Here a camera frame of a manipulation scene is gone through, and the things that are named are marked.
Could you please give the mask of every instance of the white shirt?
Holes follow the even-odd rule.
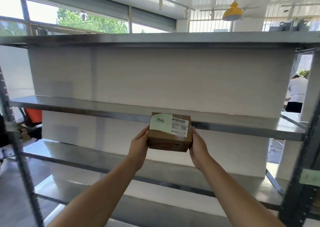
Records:
[[[308,80],[304,78],[291,79],[289,82],[288,92],[291,96],[289,102],[300,102],[303,103],[306,96],[306,87]]]

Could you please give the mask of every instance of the black pants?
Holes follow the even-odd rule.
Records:
[[[301,113],[301,109],[302,109],[302,103],[300,102],[288,102],[285,110],[287,112],[298,112]]]

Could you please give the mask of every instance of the hand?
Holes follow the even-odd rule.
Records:
[[[203,138],[196,132],[195,128],[192,127],[192,139],[193,143],[189,148],[190,156],[194,166],[202,171],[204,162],[211,156],[208,153],[207,145]]]
[[[136,170],[140,170],[143,166],[144,160],[146,159],[146,152],[148,150],[148,125],[146,128],[142,129],[141,132],[131,141],[130,149],[127,158],[134,161]]]

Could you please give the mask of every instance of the green leaves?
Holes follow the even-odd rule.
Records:
[[[85,21],[82,21],[82,14],[80,12],[63,8],[59,8],[57,14],[58,25],[112,34],[128,33],[128,27],[125,22],[120,20],[86,14]]]

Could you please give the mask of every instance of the forearm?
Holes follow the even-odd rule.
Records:
[[[285,227],[209,155],[201,171],[233,227]]]
[[[73,199],[49,226],[105,226],[136,171],[136,162],[127,157],[116,169]]]

